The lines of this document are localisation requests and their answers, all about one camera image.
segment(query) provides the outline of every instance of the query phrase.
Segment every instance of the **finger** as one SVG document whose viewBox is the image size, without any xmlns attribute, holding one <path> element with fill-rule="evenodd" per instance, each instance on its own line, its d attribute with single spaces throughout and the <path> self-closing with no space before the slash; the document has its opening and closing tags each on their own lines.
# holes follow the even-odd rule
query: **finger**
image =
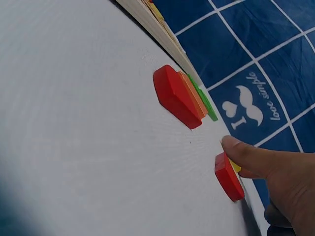
<svg viewBox="0 0 315 236">
<path fill-rule="evenodd" d="M 238 173 L 243 178 L 261 178 L 251 171 L 245 170 L 244 168 Z"/>
<path fill-rule="evenodd" d="M 288 219 L 271 202 L 265 209 L 265 219 L 270 225 L 277 227 L 292 227 Z"/>
<path fill-rule="evenodd" d="M 267 178 L 283 163 L 282 153 L 256 148 L 232 136 L 223 137 L 222 147 L 232 161 L 259 177 Z"/>
</svg>

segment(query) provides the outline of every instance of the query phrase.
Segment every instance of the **orange wooden block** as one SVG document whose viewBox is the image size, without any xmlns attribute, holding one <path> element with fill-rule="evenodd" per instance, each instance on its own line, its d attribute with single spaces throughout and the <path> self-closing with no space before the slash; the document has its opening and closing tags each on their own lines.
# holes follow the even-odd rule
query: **orange wooden block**
<svg viewBox="0 0 315 236">
<path fill-rule="evenodd" d="M 205 105 L 203 104 L 203 102 L 201 101 L 201 98 L 198 95 L 193 84 L 191 83 L 189 77 L 185 73 L 183 73 L 182 71 L 179 71 L 177 73 L 179 74 L 179 76 L 183 80 L 185 87 L 188 90 L 188 93 L 189 93 L 189 95 L 193 101 L 193 104 L 194 104 L 194 106 L 198 112 L 199 118 L 200 119 L 204 118 L 207 115 L 208 111 L 207 111 Z"/>
</svg>

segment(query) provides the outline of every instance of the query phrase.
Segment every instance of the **hand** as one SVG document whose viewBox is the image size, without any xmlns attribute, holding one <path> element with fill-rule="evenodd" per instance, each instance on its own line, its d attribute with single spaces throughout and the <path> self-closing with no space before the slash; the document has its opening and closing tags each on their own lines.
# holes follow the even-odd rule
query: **hand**
<svg viewBox="0 0 315 236">
<path fill-rule="evenodd" d="M 266 180 L 271 225 L 291 224 L 298 236 L 315 235 L 315 154 L 265 150 L 232 136 L 223 137 L 222 147 L 242 167 L 240 176 Z"/>
</svg>

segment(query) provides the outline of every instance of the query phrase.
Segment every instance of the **yellow wooden block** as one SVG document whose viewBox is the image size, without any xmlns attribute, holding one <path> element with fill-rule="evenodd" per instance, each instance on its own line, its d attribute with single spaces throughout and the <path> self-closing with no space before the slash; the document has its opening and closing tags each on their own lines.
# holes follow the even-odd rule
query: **yellow wooden block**
<svg viewBox="0 0 315 236">
<path fill-rule="evenodd" d="M 158 8 L 154 5 L 154 3 L 150 2 L 150 8 L 158 18 L 164 21 L 164 17 L 162 16 Z"/>
<path fill-rule="evenodd" d="M 232 160 L 230 160 L 230 162 L 231 162 L 233 169 L 235 170 L 236 173 L 239 173 L 242 170 L 242 168 L 240 166 L 236 165 Z"/>
</svg>

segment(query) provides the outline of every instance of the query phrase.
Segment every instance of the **fingernail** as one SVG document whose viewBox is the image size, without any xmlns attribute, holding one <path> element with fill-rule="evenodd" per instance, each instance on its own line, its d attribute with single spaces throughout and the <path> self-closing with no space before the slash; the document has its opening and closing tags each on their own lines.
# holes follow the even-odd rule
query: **fingernail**
<svg viewBox="0 0 315 236">
<path fill-rule="evenodd" d="M 238 139 L 230 136 L 230 135 L 226 135 L 222 138 L 222 146 L 224 148 L 232 148 L 235 145 L 239 144 L 241 141 L 239 141 Z"/>
</svg>

